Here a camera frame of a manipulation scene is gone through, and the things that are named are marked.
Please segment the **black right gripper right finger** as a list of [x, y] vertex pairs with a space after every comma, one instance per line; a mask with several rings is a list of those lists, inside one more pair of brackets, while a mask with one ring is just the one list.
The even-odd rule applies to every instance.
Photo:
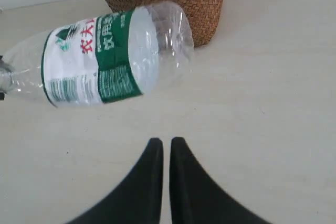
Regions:
[[182, 137], [171, 141], [169, 191], [173, 223], [268, 223], [226, 193]]

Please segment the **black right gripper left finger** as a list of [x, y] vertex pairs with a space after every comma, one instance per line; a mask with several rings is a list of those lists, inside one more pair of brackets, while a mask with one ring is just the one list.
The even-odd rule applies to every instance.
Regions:
[[162, 190], [163, 143], [151, 138], [118, 186], [69, 223], [159, 223]]

